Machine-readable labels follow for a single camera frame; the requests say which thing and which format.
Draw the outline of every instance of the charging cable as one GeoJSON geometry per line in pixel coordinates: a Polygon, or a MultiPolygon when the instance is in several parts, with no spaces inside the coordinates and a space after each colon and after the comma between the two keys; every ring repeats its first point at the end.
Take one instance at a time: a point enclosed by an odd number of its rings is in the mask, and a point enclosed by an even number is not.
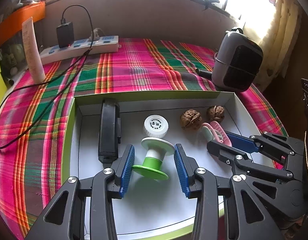
{"type": "MultiPolygon", "coordinates": [[[[73,5],[70,5],[70,6],[66,7],[66,8],[64,9],[63,13],[62,13],[61,22],[64,21],[64,23],[65,23],[64,12],[65,12],[68,8],[70,8],[70,7],[72,7],[72,6],[79,6],[79,7],[82,7],[82,8],[87,12],[87,15],[88,15],[88,18],[89,18],[89,21],[90,21],[90,24],[91,24],[92,38],[94,39],[93,25],[92,25],[91,16],[90,16],[88,10],[87,10],[84,6],[79,5],[79,4],[73,4],[73,5]]],[[[4,98],[4,100],[3,100],[2,103],[0,104],[0,109],[1,109],[1,107],[3,106],[4,102],[8,99],[8,97],[9,97],[11,94],[13,94],[13,93],[15,93],[15,92],[17,92],[17,91],[19,91],[19,90],[22,90],[22,89],[31,88],[31,87],[36,87],[36,86],[42,86],[42,85],[47,85],[47,84],[52,83],[52,82],[54,82],[55,80],[59,79],[61,76],[63,76],[70,68],[72,68],[74,65],[76,65],[83,57],[85,57],[83,63],[81,64],[81,68],[80,68],[78,71],[76,71],[75,75],[74,75],[73,78],[70,80],[70,82],[68,82],[68,83],[66,84],[66,86],[65,86],[61,91],[59,91],[59,92],[56,94],[56,96],[54,96],[54,98],[51,99],[51,101],[49,101],[49,103],[46,105],[46,107],[43,109],[43,111],[40,113],[40,115],[35,119],[35,121],[34,121],[29,127],[27,127],[27,129],[26,129],[24,132],[22,132],[20,135],[18,135],[16,138],[14,138],[13,140],[11,140],[11,141],[8,142],[7,144],[5,144],[5,145],[3,145],[3,146],[0,146],[0,150],[1,150],[1,149],[4,149],[4,148],[6,148],[6,147],[8,147],[8,146],[11,145],[12,143],[14,143],[14,142],[16,142],[17,140],[19,140],[19,139],[20,139],[22,136],[24,136],[32,127],[34,127],[34,126],[37,124],[37,122],[39,122],[39,121],[41,120],[41,118],[42,118],[43,115],[45,114],[46,110],[50,107],[50,105],[53,103],[53,101],[54,101],[56,98],[58,98],[61,94],[63,94],[64,91],[71,85],[71,83],[74,81],[74,79],[78,76],[78,74],[79,74],[80,71],[82,70],[82,67],[83,67],[84,64],[85,64],[85,61],[86,61],[87,56],[89,55],[90,51],[92,50],[92,44],[93,44],[93,42],[91,42],[90,47],[88,48],[87,51],[85,51],[85,52],[83,53],[82,56],[80,56],[73,64],[71,64],[66,70],[64,70],[64,71],[63,71],[61,74],[59,74],[57,77],[52,78],[50,81],[46,81],[46,82],[42,82],[42,83],[39,83],[39,84],[33,84],[33,85],[29,85],[29,86],[24,86],[24,87],[17,88],[17,89],[15,89],[15,90],[13,90],[11,93],[9,93],[9,94],[4,98]]]]}

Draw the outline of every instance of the curtain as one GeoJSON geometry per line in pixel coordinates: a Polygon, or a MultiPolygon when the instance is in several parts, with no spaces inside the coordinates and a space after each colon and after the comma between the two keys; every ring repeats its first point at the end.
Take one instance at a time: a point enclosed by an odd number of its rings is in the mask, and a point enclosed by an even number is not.
{"type": "Polygon", "coordinates": [[[264,59],[254,84],[264,91],[270,82],[286,74],[301,22],[297,0],[246,0],[242,18],[244,34],[263,50],[264,59]]]}

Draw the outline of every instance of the white power strip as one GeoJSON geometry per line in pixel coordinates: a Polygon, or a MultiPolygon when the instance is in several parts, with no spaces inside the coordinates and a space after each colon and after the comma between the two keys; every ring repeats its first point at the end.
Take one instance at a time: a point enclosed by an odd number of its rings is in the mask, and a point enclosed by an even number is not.
{"type": "MultiPolygon", "coordinates": [[[[71,46],[61,48],[56,45],[47,48],[40,53],[42,64],[64,60],[72,57],[80,57],[89,48],[91,42],[88,39],[75,41],[71,46]]],[[[118,51],[118,36],[100,37],[98,41],[93,41],[91,54],[109,53],[118,51]]]]}

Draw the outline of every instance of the black charger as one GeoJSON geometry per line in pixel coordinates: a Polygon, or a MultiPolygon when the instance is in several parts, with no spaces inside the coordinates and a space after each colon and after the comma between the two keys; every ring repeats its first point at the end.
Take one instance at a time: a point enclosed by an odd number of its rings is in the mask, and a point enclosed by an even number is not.
{"type": "Polygon", "coordinates": [[[61,25],[56,28],[56,35],[60,48],[70,47],[74,43],[73,22],[65,23],[65,18],[62,18],[61,25]]]}

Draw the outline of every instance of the table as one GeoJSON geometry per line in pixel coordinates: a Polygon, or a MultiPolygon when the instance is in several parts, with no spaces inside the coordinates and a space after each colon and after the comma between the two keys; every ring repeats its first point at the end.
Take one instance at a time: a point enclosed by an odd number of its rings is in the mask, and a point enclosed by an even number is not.
{"type": "MultiPolygon", "coordinates": [[[[210,49],[170,41],[120,39],[117,53],[89,55],[81,74],[44,114],[39,125],[0,153],[0,214],[18,239],[61,187],[63,139],[74,96],[139,90],[215,90],[195,74],[212,70],[210,49]]],[[[61,73],[74,59],[44,66],[47,79],[61,73]]],[[[0,145],[24,131],[50,99],[73,77],[47,86],[21,90],[7,100],[0,116],[0,145]]],[[[16,87],[32,83],[26,72],[16,87]]],[[[260,131],[287,135],[273,108],[252,85],[238,94],[260,131]]]]}

